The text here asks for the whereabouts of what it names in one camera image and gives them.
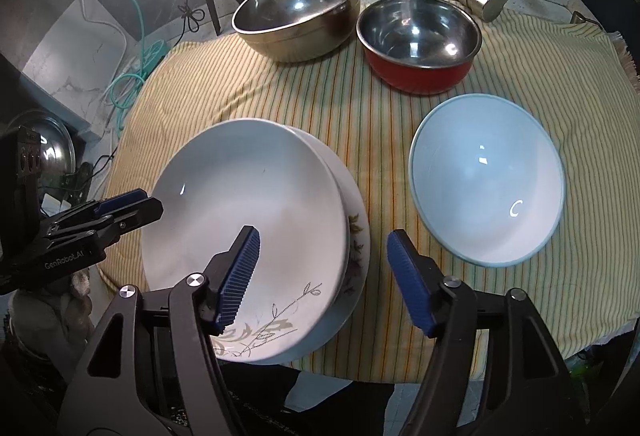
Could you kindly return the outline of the red rose deep plate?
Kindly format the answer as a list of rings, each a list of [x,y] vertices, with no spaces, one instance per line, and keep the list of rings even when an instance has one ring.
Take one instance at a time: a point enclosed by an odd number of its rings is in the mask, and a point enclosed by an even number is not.
[[[345,204],[344,193],[340,185],[340,180],[338,180],[338,178],[335,176],[332,165],[330,164],[331,157],[326,157],[326,153],[328,153],[330,149],[326,146],[326,144],[322,143],[320,140],[318,140],[316,137],[314,137],[310,133],[306,133],[306,131],[304,130],[295,128],[293,126],[288,126],[288,129],[291,130],[292,133],[295,133],[296,136],[302,139],[305,143],[307,143],[311,147],[311,150],[314,151],[314,153],[316,153],[320,157],[323,164],[326,165],[326,168],[328,168],[329,173],[332,176],[333,182],[335,183],[335,186],[337,188],[338,195],[341,198],[341,208],[342,208],[342,216],[343,216],[342,226],[344,227],[344,231],[345,231],[345,248],[348,248],[349,242],[350,242],[350,233],[349,233],[349,226],[347,224],[347,214],[346,214],[347,209]],[[347,273],[347,262],[348,262],[348,255],[347,255],[347,252],[344,252],[344,258],[343,258],[342,270],[341,270],[341,279],[340,279],[340,282],[338,282],[337,288],[332,296],[333,303],[335,303],[337,301],[337,297],[340,296],[341,288],[345,282],[346,273]]]

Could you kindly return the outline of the pale green ceramic bowl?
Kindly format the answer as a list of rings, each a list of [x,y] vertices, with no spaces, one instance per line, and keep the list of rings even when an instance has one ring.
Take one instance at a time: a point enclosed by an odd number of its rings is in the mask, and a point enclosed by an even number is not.
[[[477,266],[506,268],[551,239],[565,176],[549,133],[500,96],[455,96],[428,113],[413,136],[409,187],[428,232]]]

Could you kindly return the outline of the large steel bowl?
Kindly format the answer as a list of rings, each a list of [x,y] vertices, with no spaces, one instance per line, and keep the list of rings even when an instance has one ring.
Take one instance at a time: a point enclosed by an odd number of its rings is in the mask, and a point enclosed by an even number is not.
[[[256,52],[280,63],[320,58],[349,40],[360,0],[245,0],[234,31]]]

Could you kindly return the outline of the red steel bowl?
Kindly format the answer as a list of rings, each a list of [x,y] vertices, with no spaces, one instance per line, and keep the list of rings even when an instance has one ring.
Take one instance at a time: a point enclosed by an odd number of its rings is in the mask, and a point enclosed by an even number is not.
[[[356,33],[369,66],[396,90],[434,96],[469,74],[483,37],[472,16],[445,0],[378,0]]]

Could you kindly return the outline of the pink blossom deep plate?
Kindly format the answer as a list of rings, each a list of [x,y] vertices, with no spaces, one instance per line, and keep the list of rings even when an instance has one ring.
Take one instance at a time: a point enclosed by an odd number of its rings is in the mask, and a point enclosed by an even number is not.
[[[370,229],[357,183],[347,173],[346,177],[335,176],[340,188],[348,218],[350,248],[343,283],[331,307],[309,334],[280,356],[281,364],[289,364],[311,354],[335,338],[355,310],[364,283],[366,283],[370,260]]]

